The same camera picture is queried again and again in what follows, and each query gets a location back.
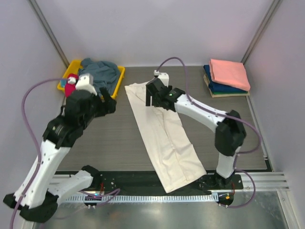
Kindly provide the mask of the yellow plastic bin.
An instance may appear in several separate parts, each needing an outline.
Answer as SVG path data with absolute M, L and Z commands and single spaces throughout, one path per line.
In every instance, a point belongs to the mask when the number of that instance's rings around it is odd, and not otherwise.
M 68 66 L 67 70 L 65 71 L 63 77 L 61 80 L 64 80 L 66 78 L 68 78 L 68 75 L 73 73 L 73 74 L 77 74 L 78 73 L 78 70 L 82 68 L 82 65 L 81 65 L 81 60 L 72 60 L 70 65 Z M 123 66 L 119 66 L 118 65 L 118 69 L 120 71 L 120 77 L 118 78 L 118 80 L 116 81 L 116 85 L 115 85 L 115 88 L 113 90 L 113 93 L 111 94 L 111 97 L 113 99 L 116 99 L 117 95 L 118 95 L 118 91 L 119 91 L 119 88 L 121 86 L 121 83 L 123 81 L 123 78 L 124 78 L 124 74 L 125 74 L 125 67 Z M 61 80 L 59 81 L 59 83 L 57 84 L 57 89 L 59 91 L 62 91 L 63 93 L 64 92 L 64 88 L 61 87 Z

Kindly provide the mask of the cream white t shirt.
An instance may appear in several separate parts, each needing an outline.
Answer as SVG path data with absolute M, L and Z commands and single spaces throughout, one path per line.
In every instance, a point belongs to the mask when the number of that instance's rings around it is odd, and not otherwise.
M 146 106 L 144 83 L 133 83 L 125 91 L 146 151 L 166 193 L 206 175 L 177 113 Z

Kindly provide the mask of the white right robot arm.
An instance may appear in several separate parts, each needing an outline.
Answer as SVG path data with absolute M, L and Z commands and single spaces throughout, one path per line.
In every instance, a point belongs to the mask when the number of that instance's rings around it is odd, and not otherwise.
M 154 106 L 186 115 L 208 127 L 214 133 L 214 146 L 219 153 L 218 165 L 211 178 L 201 178 L 206 187 L 227 188 L 235 174 L 236 156 L 246 137 L 240 115 L 213 109 L 193 99 L 179 88 L 166 86 L 158 77 L 146 84 L 146 106 Z

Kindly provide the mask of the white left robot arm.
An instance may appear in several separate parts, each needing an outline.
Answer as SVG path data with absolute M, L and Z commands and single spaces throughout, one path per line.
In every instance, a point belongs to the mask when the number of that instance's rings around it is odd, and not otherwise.
M 69 196 L 87 188 L 97 190 L 102 183 L 101 173 L 89 165 L 58 185 L 51 185 L 51 180 L 90 122 L 114 113 L 115 109 L 116 101 L 106 88 L 100 88 L 99 94 L 74 90 L 60 114 L 47 124 L 39 154 L 26 179 L 17 191 L 7 194 L 3 202 L 18 210 L 26 221 L 45 223 Z

